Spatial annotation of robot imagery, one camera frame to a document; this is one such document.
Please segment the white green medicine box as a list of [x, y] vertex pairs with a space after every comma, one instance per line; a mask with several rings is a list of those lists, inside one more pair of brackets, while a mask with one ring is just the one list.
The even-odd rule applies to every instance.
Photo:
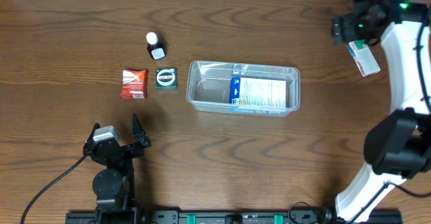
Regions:
[[349, 42], [347, 49], [363, 77], [380, 72], [380, 67], [364, 40]]

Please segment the blue fever patch box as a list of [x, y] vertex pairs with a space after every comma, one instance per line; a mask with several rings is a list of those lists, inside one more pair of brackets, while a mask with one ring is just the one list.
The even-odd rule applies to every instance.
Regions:
[[286, 108], [286, 82], [282, 80], [233, 77], [229, 103], [254, 108]]

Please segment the clear plastic container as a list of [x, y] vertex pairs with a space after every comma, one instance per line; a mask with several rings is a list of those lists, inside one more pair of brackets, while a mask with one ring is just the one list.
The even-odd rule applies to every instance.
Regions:
[[[229, 103], [233, 77], [286, 82], [286, 108], [254, 108]], [[286, 117], [300, 107], [300, 72], [294, 67], [194, 61], [189, 69], [186, 99], [199, 111]]]

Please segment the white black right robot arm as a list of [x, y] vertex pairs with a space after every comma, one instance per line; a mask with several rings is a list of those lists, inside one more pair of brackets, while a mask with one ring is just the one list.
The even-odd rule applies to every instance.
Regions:
[[345, 44], [362, 75], [379, 72], [371, 48], [388, 65], [389, 115], [364, 140], [364, 164], [335, 198], [324, 223], [401, 223], [398, 211], [376, 206], [392, 189], [430, 170], [430, 8], [410, 0], [351, 0], [352, 13], [333, 19], [336, 44]]

